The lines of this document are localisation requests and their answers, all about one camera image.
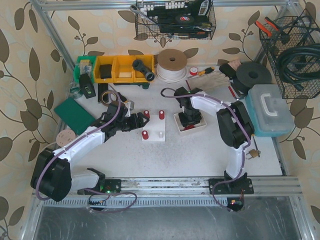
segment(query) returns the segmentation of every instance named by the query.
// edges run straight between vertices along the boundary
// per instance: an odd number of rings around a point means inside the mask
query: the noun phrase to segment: round sticker logo
[[[180,17],[180,20],[183,21],[183,22],[187,22],[187,21],[190,20],[190,18],[187,17],[187,16],[182,16],[182,17]]]

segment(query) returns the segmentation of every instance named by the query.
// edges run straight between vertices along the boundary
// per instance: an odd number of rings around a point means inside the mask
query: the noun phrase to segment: container handle
[[[264,108],[264,111],[266,112],[266,114],[268,114],[269,116],[272,116],[272,117],[277,117],[278,114],[277,112],[270,112],[268,107],[267,107],[267,103],[266,103],[266,98],[267,97],[271,97],[271,94],[270,93],[263,93],[261,94],[261,102],[262,102],[262,106]]]

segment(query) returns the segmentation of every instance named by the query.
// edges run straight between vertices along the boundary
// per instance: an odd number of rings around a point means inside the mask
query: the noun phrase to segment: transparent lid
[[[294,120],[275,84],[254,85],[249,93],[260,128],[266,132],[290,131]]]

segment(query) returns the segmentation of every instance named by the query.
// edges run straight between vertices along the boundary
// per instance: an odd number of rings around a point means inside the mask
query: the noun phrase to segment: orange handle
[[[267,24],[269,24],[271,27],[273,27],[276,31],[279,31],[279,26],[272,21],[269,17],[265,17],[264,20],[266,21]]]
[[[267,36],[270,38],[272,37],[272,33],[265,28],[265,26],[263,26],[259,21],[255,21],[254,23],[258,28],[261,29],[261,31],[265,32],[267,34]]]

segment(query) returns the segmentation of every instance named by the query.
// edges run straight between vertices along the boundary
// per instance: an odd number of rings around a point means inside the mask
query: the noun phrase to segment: metal mesh basket
[[[299,91],[296,87],[297,84],[290,84],[281,79],[279,69],[277,68],[277,58],[283,51],[292,47],[308,46],[315,43],[313,34],[310,33],[308,26],[311,26],[312,28],[318,28],[318,26],[312,18],[310,19],[313,22],[312,26],[309,22],[305,22],[297,16],[284,16],[278,18],[274,20],[274,22],[280,27],[279,31],[276,31],[269,24],[264,25],[272,33],[271,37],[268,37],[261,29],[259,30],[262,47],[270,62],[282,98],[284,99],[312,99],[320,93],[320,79],[297,83],[303,88],[303,90]],[[288,64],[288,68],[296,74],[320,71],[320,64],[318,61],[320,59],[314,60],[313,57],[307,56],[305,58],[306,64],[298,66],[295,62],[299,62],[300,60],[301,57],[294,58],[292,63]]]
[[[165,1],[148,1],[148,2],[138,2],[136,6],[141,9],[146,6],[146,4],[153,6],[154,9],[157,7],[162,7],[165,9],[166,3]],[[136,32],[136,40],[146,40],[146,39],[155,39],[158,41],[161,46],[164,47],[167,42],[172,39],[182,39],[182,40],[211,40],[214,36],[216,30],[216,18],[213,2],[211,1],[211,7],[208,9],[208,12],[205,16],[201,16],[205,19],[205,27],[209,29],[209,31],[201,31],[203,25],[179,25],[179,24],[163,24],[160,17],[152,17],[157,24],[153,24],[152,22],[144,19],[140,15],[135,15],[135,32]]]

